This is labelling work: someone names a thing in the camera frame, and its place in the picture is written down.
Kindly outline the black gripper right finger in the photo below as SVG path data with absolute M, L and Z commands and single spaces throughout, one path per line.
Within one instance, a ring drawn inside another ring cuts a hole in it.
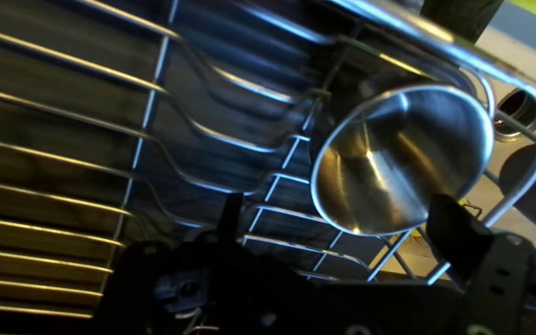
M 482 287 L 490 282 L 486 258 L 495 235 L 447 194 L 430 198 L 426 237 L 434 256 L 451 265 L 451 278 L 466 287 Z

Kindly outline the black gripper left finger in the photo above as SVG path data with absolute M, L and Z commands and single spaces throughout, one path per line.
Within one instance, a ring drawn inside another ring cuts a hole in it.
M 218 222 L 218 230 L 216 230 L 220 243 L 235 243 L 237 241 L 242 206 L 244 206 L 242 194 L 229 194 L 227 196 L 220 222 Z

